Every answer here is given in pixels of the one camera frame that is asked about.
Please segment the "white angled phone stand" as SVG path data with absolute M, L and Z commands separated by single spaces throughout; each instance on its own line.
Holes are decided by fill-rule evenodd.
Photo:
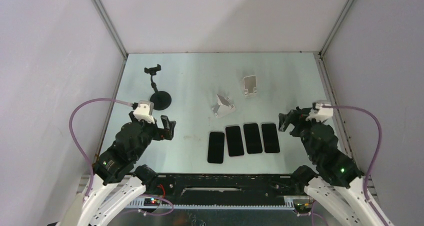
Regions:
M 236 107 L 230 102 L 229 97 L 217 94 L 216 98 L 217 102 L 211 108 L 216 118 L 224 117 L 236 111 Z

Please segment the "small phone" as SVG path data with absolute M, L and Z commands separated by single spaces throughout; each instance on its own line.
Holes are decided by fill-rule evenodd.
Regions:
M 264 123 L 261 125 L 261 130 L 265 153 L 280 153 L 276 125 L 274 123 Z

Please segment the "black phone stand round base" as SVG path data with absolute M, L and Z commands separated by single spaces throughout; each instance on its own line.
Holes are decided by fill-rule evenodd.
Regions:
M 154 93 L 150 96 L 149 101 L 153 103 L 153 109 L 162 111 L 168 108 L 172 103 L 171 95 L 166 91 L 159 91 L 153 77 L 158 71 L 161 71 L 162 67 L 157 64 L 155 67 L 144 68 L 144 72 L 150 75 L 150 85 L 154 90 Z

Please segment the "white phone stand behind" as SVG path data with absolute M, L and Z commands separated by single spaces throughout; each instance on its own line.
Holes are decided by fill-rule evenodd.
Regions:
M 256 75 L 245 76 L 243 78 L 243 93 L 246 98 L 253 97 L 258 93 Z

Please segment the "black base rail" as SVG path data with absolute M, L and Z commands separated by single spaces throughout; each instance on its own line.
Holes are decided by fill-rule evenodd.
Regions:
M 291 199 L 313 200 L 289 174 L 161 173 L 146 193 L 198 207 L 288 207 Z

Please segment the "black smartphone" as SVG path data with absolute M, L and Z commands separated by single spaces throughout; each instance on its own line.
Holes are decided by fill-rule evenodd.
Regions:
M 243 125 L 246 150 L 248 154 L 259 154 L 263 152 L 259 126 L 257 123 Z
M 225 131 L 229 156 L 243 156 L 245 152 L 241 128 L 239 126 L 229 126 L 225 128 Z
M 207 162 L 222 164 L 224 162 L 225 134 L 210 132 L 208 138 Z

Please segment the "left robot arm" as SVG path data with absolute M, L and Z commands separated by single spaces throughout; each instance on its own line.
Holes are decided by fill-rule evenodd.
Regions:
M 85 189 L 88 195 L 78 193 L 56 225 L 108 225 L 136 197 L 156 192 L 158 174 L 135 163 L 153 140 L 172 140 L 177 123 L 163 115 L 163 128 L 159 128 L 144 116 L 138 120 L 131 114 L 130 118 L 94 164 L 93 178 Z

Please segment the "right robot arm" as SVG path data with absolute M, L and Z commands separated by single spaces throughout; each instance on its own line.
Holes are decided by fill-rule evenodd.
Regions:
M 368 189 L 373 163 L 362 172 L 352 158 L 338 148 L 334 129 L 326 124 L 336 106 L 316 101 L 310 108 L 279 114 L 278 129 L 292 125 L 292 137 L 298 137 L 312 169 L 300 166 L 291 174 L 295 194 L 307 194 L 325 208 L 341 225 L 393 225 Z

